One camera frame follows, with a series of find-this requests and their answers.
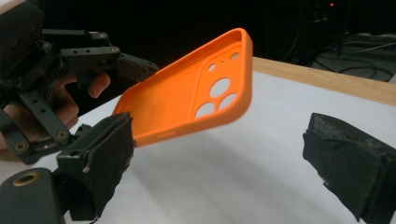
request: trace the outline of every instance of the phone case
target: phone case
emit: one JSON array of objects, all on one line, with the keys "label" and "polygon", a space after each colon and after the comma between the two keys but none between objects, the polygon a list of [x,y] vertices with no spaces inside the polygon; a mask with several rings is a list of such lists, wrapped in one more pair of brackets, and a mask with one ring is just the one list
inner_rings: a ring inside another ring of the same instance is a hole
[{"label": "phone case", "polygon": [[233,29],[128,89],[113,114],[129,111],[136,147],[238,119],[251,99],[252,41]]}]

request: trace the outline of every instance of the table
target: table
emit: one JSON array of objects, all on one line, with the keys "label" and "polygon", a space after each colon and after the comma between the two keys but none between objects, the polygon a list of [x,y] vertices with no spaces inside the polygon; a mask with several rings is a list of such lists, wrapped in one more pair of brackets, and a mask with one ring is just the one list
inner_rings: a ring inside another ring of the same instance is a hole
[{"label": "table", "polygon": [[[259,58],[253,64],[246,114],[137,148],[98,223],[357,223],[303,159],[303,133],[316,112],[396,147],[396,87]],[[110,115],[117,99],[79,123]],[[0,166],[1,181],[27,168]],[[34,165],[40,166],[56,168],[54,156]],[[67,214],[65,220],[73,223]]]}]

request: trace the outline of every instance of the cable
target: cable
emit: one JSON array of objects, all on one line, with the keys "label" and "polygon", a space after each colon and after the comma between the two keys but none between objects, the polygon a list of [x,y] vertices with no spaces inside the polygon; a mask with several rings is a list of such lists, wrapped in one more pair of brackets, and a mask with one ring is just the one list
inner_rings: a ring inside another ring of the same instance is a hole
[{"label": "cable", "polygon": [[[349,70],[353,70],[353,69],[368,69],[368,68],[373,68],[373,67],[366,67],[366,66],[349,67],[349,68],[345,68],[345,69],[342,69],[342,70],[338,71],[338,73],[344,73],[345,71],[349,71]],[[389,81],[391,78],[393,78],[393,74],[390,71],[386,70],[386,69],[376,67],[375,70],[384,72],[387,75],[389,75],[389,79],[385,80],[385,81]]]},{"label": "cable", "polygon": [[325,64],[323,64],[323,63],[320,63],[317,59],[314,59],[314,62],[317,63],[318,65],[324,67],[324,68],[327,69],[328,71],[331,71],[331,72],[336,73],[335,70],[331,69],[330,67],[328,67],[327,65],[325,65]]},{"label": "cable", "polygon": [[362,50],[356,50],[356,51],[343,51],[343,53],[349,53],[349,54],[351,54],[351,53],[362,53],[362,52],[366,52],[366,51],[370,51],[370,50],[374,50],[374,49],[382,49],[382,48],[389,47],[389,46],[392,46],[392,45],[396,45],[396,43],[390,43],[390,44],[377,46],[377,47],[374,47],[374,48],[362,49]]},{"label": "cable", "polygon": [[285,55],[285,57],[283,57],[281,62],[285,62],[285,60],[289,58],[290,54],[294,51],[294,49],[295,49],[295,47],[297,45],[298,37],[300,36],[300,31],[301,31],[302,18],[303,18],[303,0],[300,0],[300,15],[299,15],[299,19],[298,19],[298,29],[297,29],[296,37],[294,38],[294,43],[291,46],[291,49]]},{"label": "cable", "polygon": [[323,55],[319,55],[319,58],[324,58],[327,60],[336,60],[336,61],[343,61],[343,62],[357,62],[357,63],[368,63],[371,65],[371,68],[373,68],[373,73],[370,75],[369,78],[373,78],[376,75],[376,72],[378,71],[378,68],[375,66],[375,64],[369,62],[369,61],[365,61],[365,60],[360,60],[360,59],[342,59],[342,58],[330,58],[330,57],[325,57]]}]

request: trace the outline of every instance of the screw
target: screw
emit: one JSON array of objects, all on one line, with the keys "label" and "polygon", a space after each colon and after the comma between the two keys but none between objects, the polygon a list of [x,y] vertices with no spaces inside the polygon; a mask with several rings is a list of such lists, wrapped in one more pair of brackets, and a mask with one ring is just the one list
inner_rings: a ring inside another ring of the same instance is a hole
[{"label": "screw", "polygon": [[26,144],[25,143],[18,143],[14,148],[18,152],[23,152],[24,150],[26,150]]}]

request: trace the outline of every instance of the wooden table edge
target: wooden table edge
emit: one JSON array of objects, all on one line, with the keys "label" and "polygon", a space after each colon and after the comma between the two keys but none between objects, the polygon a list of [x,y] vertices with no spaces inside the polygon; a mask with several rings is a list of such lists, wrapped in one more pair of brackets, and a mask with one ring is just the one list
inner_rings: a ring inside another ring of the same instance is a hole
[{"label": "wooden table edge", "polygon": [[396,105],[396,85],[253,57],[253,71],[338,91],[386,105]]}]

